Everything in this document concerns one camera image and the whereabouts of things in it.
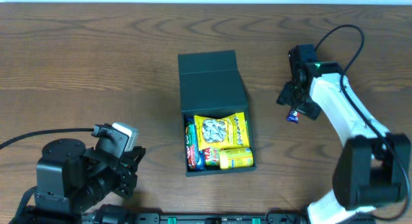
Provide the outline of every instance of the black cable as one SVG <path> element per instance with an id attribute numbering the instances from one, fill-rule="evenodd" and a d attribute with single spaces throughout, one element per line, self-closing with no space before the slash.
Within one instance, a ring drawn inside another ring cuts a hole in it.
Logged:
<path id="1" fill-rule="evenodd" d="M 396 160 L 396 162 L 398 163 L 400 170 L 402 171 L 402 174 L 404 176 L 405 179 L 405 183 L 406 183 L 406 190 L 407 190 L 407 196 L 406 196 L 406 200 L 405 200 L 405 204 L 402 208 L 402 210 L 395 216 L 390 217 L 390 218 L 383 218 L 383 217 L 379 217 L 376 216 L 374 214 L 368 214 L 368 213 L 358 213 L 358 215 L 360 216 L 365 216 L 368 218 L 373 218 L 373 219 L 377 219 L 377 220 L 381 220 L 381 221 L 396 221 L 398 219 L 400 219 L 403 215 L 406 214 L 410 203 L 411 203 L 411 186 L 409 183 L 409 176 L 407 175 L 407 172 L 405 170 L 405 167 L 402 165 L 402 162 L 400 161 L 399 155 L 395 152 L 395 150 L 392 148 L 392 146 L 389 145 L 389 143 L 385 140 L 385 138 L 379 133 L 379 131 L 372 125 L 372 123 L 370 122 L 370 120 L 368 120 L 368 118 L 365 117 L 365 115 L 362 113 L 362 111 L 356 106 L 356 104 L 352 101 L 352 99 L 349 97 L 348 93 L 346 92 L 346 86 L 343 84 L 343 79 L 344 76 L 346 74 L 346 72 L 348 71 L 349 67 L 352 65 L 352 63 L 355 61 L 355 59 L 358 57 L 359 53 L 362 51 L 363 48 L 363 44 L 365 41 L 365 36 L 362 32 L 362 30 L 355 25 L 352 24 L 344 24 L 344 25 L 340 25 L 334 29 L 332 29 L 328 34 L 326 34 L 321 41 L 319 41 L 319 43 L 316 45 L 315 47 L 315 51 L 318 49 L 318 47 L 322 44 L 322 42 L 330 35 L 332 34 L 334 31 L 340 29 L 340 28 L 354 28 L 356 29 L 359 33 L 360 36 L 362 37 L 362 40 L 360 42 L 360 46 L 358 51 L 355 53 L 355 55 L 352 57 L 351 61 L 348 63 L 348 65 L 345 67 L 345 69 L 342 72 L 341 75 L 341 79 L 340 79 L 340 84 L 341 84 L 341 90 L 343 92 L 343 94 L 345 95 L 346 99 L 348 100 L 348 102 L 352 105 L 352 107 L 354 108 L 354 110 L 356 110 L 356 112 L 358 113 L 358 115 L 363 119 L 363 121 L 365 122 L 365 124 L 378 136 L 378 139 L 380 141 L 382 141 L 382 143 L 386 146 L 386 149 L 392 154 L 392 156 L 394 157 L 394 159 Z"/>
<path id="2" fill-rule="evenodd" d="M 30 201 L 30 198 L 32 198 L 35 192 L 37 192 L 37 186 L 32 187 L 28 189 L 26 192 L 24 192 L 23 197 L 20 200 L 19 207 L 17 208 L 17 211 L 15 212 L 15 217 L 19 217 L 20 215 L 23 214 L 28 204 L 28 201 Z"/>
<path id="3" fill-rule="evenodd" d="M 17 142 L 19 140 L 32 137 L 32 136 L 44 135 L 44 134 L 54 134 L 54 133 L 79 132 L 79 131 L 94 131 L 94 129 L 93 128 L 67 128 L 67 129 L 52 129 L 52 130 L 44 130 L 44 131 L 35 131 L 32 133 L 27 133 L 27 134 L 12 138 L 11 140 L 7 140 L 6 142 L 0 144 L 0 150 L 2 150 L 6 146 L 14 142 Z"/>

